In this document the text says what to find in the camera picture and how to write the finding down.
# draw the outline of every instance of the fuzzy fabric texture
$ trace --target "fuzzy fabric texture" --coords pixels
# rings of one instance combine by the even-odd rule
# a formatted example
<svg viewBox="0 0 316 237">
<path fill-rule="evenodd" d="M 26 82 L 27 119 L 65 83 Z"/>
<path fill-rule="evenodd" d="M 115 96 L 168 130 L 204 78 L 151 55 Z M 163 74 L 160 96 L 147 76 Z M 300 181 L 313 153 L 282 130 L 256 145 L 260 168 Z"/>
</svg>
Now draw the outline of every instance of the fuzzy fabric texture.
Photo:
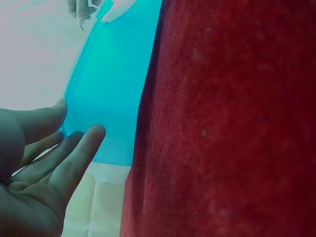
<svg viewBox="0 0 316 237">
<path fill-rule="evenodd" d="M 121 237 L 316 236 L 316 1 L 166 0 Z"/>
</svg>

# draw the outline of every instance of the red fabric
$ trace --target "red fabric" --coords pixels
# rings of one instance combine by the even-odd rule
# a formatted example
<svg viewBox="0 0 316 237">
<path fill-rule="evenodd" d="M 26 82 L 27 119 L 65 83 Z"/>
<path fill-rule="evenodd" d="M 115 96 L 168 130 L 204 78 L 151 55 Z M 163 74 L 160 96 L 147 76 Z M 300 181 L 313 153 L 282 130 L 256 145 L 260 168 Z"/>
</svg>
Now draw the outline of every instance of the red fabric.
<svg viewBox="0 0 316 237">
<path fill-rule="evenodd" d="M 316 236 L 315 73 L 315 0 L 165 1 L 121 236 Z"/>
</svg>

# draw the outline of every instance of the white sheet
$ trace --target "white sheet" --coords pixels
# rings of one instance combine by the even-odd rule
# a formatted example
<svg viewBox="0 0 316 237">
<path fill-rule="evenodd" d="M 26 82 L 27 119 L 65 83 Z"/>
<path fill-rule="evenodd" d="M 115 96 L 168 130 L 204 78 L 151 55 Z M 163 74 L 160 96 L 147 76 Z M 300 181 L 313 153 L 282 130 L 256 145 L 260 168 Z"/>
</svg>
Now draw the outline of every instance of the white sheet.
<svg viewBox="0 0 316 237">
<path fill-rule="evenodd" d="M 0 1 L 0 108 L 57 101 L 94 17 L 82 32 L 66 0 Z M 86 172 L 67 209 L 63 237 L 118 237 L 124 185 L 95 184 Z"/>
</svg>

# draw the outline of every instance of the hand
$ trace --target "hand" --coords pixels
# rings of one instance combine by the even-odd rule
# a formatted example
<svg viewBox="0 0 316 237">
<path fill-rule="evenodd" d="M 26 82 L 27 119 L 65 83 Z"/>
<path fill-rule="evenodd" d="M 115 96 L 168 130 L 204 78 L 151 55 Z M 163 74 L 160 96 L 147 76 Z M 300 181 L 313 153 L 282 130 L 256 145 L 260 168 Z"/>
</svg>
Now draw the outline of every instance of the hand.
<svg viewBox="0 0 316 237">
<path fill-rule="evenodd" d="M 126 13 L 137 0 L 113 0 L 111 9 L 102 17 L 101 22 L 112 22 Z M 99 6 L 101 0 L 92 0 L 92 4 Z M 79 24 L 82 25 L 85 21 L 86 14 L 93 11 L 94 7 L 88 6 L 88 0 L 67 0 L 68 11 L 73 17 L 77 17 Z"/>
<path fill-rule="evenodd" d="M 93 126 L 63 139 L 57 130 L 66 113 L 65 102 L 0 109 L 0 236 L 61 236 L 68 202 L 105 136 Z"/>
<path fill-rule="evenodd" d="M 90 19 L 90 17 L 86 18 L 86 15 L 92 12 L 95 8 L 88 5 L 88 0 L 66 0 L 68 12 L 78 19 L 80 25 L 84 23 L 86 19 Z M 95 6 L 99 6 L 102 0 L 91 0 L 92 4 Z"/>
</svg>

